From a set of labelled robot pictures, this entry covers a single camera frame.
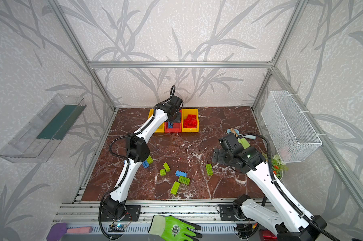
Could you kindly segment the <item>green lego brick left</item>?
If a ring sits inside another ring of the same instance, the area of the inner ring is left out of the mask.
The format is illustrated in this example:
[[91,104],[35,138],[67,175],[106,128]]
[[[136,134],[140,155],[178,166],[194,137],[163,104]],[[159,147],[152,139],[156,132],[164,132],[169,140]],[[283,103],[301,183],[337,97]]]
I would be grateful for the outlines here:
[[152,159],[152,157],[151,157],[151,156],[148,156],[148,158],[147,158],[146,162],[147,162],[149,165],[150,165],[150,164],[152,164],[152,163],[153,163],[153,159]]

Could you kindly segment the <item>left yellow bin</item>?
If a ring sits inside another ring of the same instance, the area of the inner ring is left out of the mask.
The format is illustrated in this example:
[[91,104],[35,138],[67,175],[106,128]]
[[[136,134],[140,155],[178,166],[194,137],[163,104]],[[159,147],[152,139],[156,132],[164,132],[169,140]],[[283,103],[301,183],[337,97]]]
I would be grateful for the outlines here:
[[[150,109],[148,114],[148,119],[151,119],[153,116],[153,109]],[[158,129],[155,131],[155,133],[165,133],[165,125],[164,122],[158,127]]]

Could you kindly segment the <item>red tool at bottom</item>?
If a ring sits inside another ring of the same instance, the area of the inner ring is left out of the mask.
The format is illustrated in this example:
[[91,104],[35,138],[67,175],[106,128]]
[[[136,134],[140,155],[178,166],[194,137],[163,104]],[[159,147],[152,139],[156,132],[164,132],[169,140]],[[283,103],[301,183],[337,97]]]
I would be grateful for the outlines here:
[[261,241],[278,241],[277,236],[269,230],[259,230]]

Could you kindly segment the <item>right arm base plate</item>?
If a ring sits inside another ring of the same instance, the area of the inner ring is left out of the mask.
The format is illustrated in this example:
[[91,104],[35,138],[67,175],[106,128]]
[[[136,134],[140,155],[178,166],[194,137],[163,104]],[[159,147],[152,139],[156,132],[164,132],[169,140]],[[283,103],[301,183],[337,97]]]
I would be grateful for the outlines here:
[[219,204],[218,212],[220,214],[221,221],[238,221],[235,216],[234,206],[232,204]]

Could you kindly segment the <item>green work glove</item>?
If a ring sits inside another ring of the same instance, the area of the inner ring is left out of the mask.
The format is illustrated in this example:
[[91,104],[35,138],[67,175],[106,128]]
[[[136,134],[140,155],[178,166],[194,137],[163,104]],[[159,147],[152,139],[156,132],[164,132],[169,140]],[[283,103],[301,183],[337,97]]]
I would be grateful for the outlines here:
[[195,231],[202,228],[197,224],[178,219],[172,215],[155,215],[148,233],[161,237],[165,241],[199,241],[203,235]]

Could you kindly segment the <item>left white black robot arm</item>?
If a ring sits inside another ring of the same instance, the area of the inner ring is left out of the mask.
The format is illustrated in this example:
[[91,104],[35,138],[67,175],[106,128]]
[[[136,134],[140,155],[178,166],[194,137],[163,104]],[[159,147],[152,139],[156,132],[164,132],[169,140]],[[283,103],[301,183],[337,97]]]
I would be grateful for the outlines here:
[[[169,97],[154,106],[152,116],[138,130],[119,137],[110,144],[110,154],[123,159],[124,166],[115,187],[107,191],[100,201],[98,221],[101,222],[102,219],[115,221],[125,216],[125,203],[131,184],[142,162],[150,156],[149,139],[162,124],[174,121],[183,105],[183,100],[175,95],[175,90],[176,87],[173,85]],[[122,139],[126,141],[124,156],[112,150],[113,145]]]

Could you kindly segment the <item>green lego brick bottom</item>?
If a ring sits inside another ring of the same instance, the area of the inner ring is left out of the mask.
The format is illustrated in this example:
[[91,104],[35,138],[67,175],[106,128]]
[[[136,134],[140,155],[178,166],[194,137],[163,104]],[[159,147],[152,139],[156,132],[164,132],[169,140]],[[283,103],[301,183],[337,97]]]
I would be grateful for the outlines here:
[[176,194],[177,194],[177,192],[178,192],[179,187],[180,187],[180,183],[179,183],[179,182],[177,182],[177,181],[175,181],[175,182],[173,183],[173,186],[172,186],[172,188],[171,188],[170,193],[171,193],[171,194],[173,194],[173,195],[176,195]]

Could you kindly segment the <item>small circuit board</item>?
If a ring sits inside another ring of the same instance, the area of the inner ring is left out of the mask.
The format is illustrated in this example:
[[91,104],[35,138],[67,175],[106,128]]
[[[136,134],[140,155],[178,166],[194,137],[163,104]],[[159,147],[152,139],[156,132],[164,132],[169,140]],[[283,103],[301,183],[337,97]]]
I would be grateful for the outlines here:
[[129,224],[111,224],[108,228],[109,233],[123,233],[127,230]]

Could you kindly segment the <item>green lego brick lower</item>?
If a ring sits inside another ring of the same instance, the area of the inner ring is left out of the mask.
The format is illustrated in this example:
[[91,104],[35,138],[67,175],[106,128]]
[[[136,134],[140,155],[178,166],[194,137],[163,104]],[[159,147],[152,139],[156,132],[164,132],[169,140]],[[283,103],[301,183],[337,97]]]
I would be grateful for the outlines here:
[[182,183],[182,184],[184,184],[184,185],[189,186],[189,184],[190,184],[191,180],[190,180],[189,178],[187,178],[187,177],[180,176],[180,177],[178,178],[178,182],[179,182],[179,183]]

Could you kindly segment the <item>potted plant red flowers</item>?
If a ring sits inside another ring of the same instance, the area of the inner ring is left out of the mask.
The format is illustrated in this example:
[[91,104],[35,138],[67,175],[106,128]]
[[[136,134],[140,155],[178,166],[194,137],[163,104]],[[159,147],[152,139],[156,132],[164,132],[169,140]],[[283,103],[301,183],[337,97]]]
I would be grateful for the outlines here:
[[284,172],[286,172],[289,168],[282,162],[279,154],[275,154],[272,158],[272,167],[273,172],[277,176],[279,180],[282,179]]

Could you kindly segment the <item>right yellow bin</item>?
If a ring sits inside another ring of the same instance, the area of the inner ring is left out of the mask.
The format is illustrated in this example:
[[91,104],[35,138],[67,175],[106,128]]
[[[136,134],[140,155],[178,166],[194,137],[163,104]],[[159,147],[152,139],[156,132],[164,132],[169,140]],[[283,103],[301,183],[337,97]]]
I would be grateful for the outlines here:
[[199,131],[199,111],[197,108],[182,109],[181,113],[182,132],[197,133]]

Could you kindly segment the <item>green lego brick center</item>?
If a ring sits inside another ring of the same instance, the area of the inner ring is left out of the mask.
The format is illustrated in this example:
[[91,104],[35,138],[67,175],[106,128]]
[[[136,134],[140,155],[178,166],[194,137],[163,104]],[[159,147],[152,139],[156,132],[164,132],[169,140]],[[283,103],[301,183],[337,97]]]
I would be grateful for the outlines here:
[[167,162],[164,162],[164,163],[163,163],[163,167],[164,167],[164,169],[166,170],[166,172],[170,172],[170,167],[169,167],[169,165],[168,165],[168,163],[167,163]]

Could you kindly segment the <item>green garden trowel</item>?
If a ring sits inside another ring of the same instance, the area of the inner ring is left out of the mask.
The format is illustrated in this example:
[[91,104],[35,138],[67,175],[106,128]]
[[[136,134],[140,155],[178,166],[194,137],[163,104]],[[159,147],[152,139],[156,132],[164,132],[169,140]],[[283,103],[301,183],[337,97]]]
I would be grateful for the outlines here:
[[244,149],[247,149],[250,147],[250,143],[247,141],[248,136],[244,136],[242,138],[238,138],[238,142],[242,145]]

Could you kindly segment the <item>green lego brick right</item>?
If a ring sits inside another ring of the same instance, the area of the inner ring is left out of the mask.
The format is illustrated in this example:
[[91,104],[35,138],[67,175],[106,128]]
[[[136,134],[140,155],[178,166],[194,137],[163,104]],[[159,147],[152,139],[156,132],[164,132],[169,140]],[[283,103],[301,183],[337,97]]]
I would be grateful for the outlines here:
[[208,176],[213,176],[213,168],[211,164],[206,164],[206,172]]

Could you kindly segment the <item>clear plastic wall shelf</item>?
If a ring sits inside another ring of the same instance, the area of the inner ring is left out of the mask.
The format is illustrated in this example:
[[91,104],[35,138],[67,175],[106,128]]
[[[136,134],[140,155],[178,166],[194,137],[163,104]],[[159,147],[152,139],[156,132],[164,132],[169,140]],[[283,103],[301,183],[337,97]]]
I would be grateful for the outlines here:
[[79,96],[56,94],[1,150],[11,163],[46,163],[82,114]]

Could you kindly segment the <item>yellow bin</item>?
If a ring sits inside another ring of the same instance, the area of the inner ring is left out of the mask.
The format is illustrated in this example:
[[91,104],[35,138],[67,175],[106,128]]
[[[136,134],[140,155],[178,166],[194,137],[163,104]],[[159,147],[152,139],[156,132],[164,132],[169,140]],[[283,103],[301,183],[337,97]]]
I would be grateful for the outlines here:
[[182,132],[197,133],[199,131],[199,111],[197,108],[182,109],[181,113]]
[[[148,114],[148,119],[151,119],[153,116],[153,109],[150,109]],[[158,129],[155,131],[155,133],[165,133],[165,125],[164,122],[158,127]]]

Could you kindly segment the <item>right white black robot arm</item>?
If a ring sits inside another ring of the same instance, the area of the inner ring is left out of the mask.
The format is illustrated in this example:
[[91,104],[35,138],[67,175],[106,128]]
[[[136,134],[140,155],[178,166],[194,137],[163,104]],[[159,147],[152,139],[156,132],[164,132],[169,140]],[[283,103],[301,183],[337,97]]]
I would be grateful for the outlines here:
[[279,241],[315,241],[320,235],[331,241],[337,240],[325,230],[326,221],[304,208],[274,174],[270,142],[262,135],[259,138],[265,141],[265,156],[255,147],[244,148],[238,141],[240,136],[234,133],[220,138],[221,148],[214,150],[214,161],[246,174],[275,208],[271,211],[251,197],[242,195],[233,202],[236,215],[240,219],[256,221]]

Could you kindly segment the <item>red middle bin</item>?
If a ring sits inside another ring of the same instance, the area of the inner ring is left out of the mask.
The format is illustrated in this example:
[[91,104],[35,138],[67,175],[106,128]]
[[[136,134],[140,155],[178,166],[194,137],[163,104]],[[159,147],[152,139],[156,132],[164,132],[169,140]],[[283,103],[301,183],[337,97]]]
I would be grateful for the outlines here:
[[173,123],[173,128],[168,128],[168,122],[164,123],[165,125],[165,133],[181,133],[182,132],[182,124],[180,123]]

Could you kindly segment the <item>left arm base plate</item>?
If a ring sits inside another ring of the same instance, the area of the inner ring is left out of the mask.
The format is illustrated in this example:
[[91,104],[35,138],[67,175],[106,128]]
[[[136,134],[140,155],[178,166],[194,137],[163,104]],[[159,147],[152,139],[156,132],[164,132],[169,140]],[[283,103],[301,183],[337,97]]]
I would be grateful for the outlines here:
[[140,205],[127,205],[120,206],[117,208],[109,208],[103,206],[101,213],[99,214],[98,221],[101,222],[112,222],[112,221],[123,221],[123,222],[137,222],[140,216]]

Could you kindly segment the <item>blue lego brick left diagonal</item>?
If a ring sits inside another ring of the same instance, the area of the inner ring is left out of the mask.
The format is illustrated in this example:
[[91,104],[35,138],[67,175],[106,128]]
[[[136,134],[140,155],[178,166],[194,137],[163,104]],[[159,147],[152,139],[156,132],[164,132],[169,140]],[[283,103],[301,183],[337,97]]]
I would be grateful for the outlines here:
[[144,167],[144,169],[148,168],[149,167],[149,163],[147,161],[144,161],[142,163],[142,166]]

